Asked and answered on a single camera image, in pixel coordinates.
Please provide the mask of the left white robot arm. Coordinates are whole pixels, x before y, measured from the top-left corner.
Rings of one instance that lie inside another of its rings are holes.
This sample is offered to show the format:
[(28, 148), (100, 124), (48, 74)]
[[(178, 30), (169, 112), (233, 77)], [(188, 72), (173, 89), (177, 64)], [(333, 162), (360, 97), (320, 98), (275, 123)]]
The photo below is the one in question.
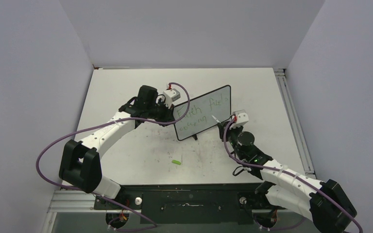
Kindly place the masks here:
[(144, 123), (144, 119), (161, 122), (174, 121), (173, 103), (181, 97), (176, 89), (168, 88), (162, 94), (151, 86), (140, 87), (138, 95), (122, 105), (107, 126), (79, 140), (68, 141), (63, 150), (59, 177), (86, 193), (106, 197), (113, 209), (125, 204), (121, 186), (102, 173), (102, 156), (125, 134)]

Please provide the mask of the green marker cap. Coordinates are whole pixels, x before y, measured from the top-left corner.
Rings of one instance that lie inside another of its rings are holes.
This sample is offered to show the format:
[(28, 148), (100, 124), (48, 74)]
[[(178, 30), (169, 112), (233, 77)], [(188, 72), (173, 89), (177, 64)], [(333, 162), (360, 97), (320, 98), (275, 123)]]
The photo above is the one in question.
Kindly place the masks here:
[(171, 162), (172, 162), (173, 164), (176, 164), (176, 165), (181, 165), (181, 164), (182, 164), (182, 162), (177, 161), (177, 160), (172, 160)]

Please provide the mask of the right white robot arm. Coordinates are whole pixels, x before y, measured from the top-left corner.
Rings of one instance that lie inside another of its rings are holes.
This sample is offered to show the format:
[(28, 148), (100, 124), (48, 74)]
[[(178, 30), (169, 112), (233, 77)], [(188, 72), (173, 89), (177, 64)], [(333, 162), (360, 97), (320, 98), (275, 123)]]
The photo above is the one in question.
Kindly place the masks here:
[(258, 206), (291, 210), (322, 233), (343, 233), (350, 223), (363, 232), (355, 219), (357, 211), (338, 182), (316, 180), (279, 163), (254, 144), (252, 133), (242, 126), (234, 128), (234, 123), (234, 118), (217, 122), (220, 138), (228, 156), (263, 181), (256, 190)]

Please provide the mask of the black framed small whiteboard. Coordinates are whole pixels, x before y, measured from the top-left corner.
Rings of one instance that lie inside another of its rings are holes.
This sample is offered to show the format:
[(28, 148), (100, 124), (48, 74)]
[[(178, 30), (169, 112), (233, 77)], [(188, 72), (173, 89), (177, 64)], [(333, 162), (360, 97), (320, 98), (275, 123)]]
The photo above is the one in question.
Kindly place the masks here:
[(178, 120), (174, 124), (176, 137), (179, 141), (196, 137), (217, 124), (211, 115), (220, 122), (229, 119), (231, 110), (231, 86), (225, 85), (208, 93), (200, 95), (174, 107), (173, 116)]

